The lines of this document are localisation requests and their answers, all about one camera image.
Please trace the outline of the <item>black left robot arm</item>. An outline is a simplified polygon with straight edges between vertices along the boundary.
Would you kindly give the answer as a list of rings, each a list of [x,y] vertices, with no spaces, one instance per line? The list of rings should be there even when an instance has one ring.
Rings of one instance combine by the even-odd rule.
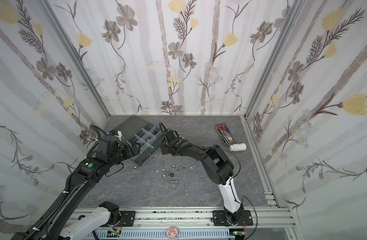
[[[13,240],[69,240],[61,231],[87,193],[102,177],[109,177],[111,167],[139,154],[140,144],[123,142],[119,131],[106,133],[95,125],[90,128],[97,133],[97,140],[86,158],[67,177],[62,193],[26,232],[15,233]]]

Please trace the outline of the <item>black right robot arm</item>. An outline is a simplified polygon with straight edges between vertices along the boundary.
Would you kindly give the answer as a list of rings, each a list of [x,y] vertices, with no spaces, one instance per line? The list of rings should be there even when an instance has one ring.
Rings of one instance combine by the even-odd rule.
[[[201,162],[210,180],[221,192],[224,210],[213,213],[213,223],[216,226],[253,226],[250,211],[245,210],[243,201],[238,198],[234,184],[234,165],[225,151],[218,145],[202,147],[183,139],[176,131],[159,123],[162,133],[161,153],[174,157],[189,157]]]

